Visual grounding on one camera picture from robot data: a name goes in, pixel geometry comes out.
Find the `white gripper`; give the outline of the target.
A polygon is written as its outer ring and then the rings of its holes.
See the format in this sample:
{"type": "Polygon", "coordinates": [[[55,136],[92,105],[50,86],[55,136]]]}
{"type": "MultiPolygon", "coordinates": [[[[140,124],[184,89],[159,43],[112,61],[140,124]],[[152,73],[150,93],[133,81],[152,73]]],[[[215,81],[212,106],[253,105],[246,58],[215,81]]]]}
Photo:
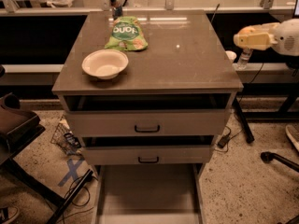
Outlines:
{"type": "Polygon", "coordinates": [[[266,50],[272,47],[278,54],[299,56],[299,19],[252,25],[249,32],[234,35],[234,43],[242,49],[266,50]]]}

